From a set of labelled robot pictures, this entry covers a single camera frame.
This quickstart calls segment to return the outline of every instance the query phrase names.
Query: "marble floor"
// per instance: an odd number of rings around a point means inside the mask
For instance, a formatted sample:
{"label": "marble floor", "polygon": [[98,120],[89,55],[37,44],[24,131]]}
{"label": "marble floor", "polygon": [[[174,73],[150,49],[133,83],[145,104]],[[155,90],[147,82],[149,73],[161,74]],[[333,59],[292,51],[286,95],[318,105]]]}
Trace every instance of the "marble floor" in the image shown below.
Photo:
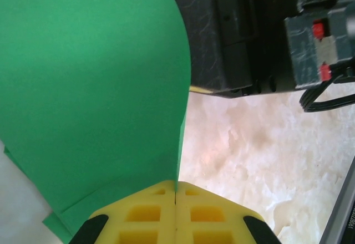
{"label": "marble floor", "polygon": [[[322,98],[354,89],[332,86]],[[180,171],[180,180],[259,212],[284,244],[319,242],[355,154],[355,106],[305,114],[300,96],[190,94]],[[60,244],[41,224],[49,213],[0,153],[0,243]]]}

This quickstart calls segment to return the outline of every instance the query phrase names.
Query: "black cable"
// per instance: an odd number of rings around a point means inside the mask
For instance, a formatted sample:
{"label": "black cable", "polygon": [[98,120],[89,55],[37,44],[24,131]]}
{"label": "black cable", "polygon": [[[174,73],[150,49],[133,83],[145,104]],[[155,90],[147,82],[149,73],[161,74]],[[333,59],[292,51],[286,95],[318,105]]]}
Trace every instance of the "black cable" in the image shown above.
{"label": "black cable", "polygon": [[320,86],[314,89],[308,89],[300,98],[300,104],[305,112],[319,112],[319,111],[328,111],[347,105],[355,104],[355,94],[340,97],[337,99],[324,101],[324,102],[315,102],[317,98],[338,78],[342,77],[343,73],[332,73],[332,78],[326,82],[323,82]]}

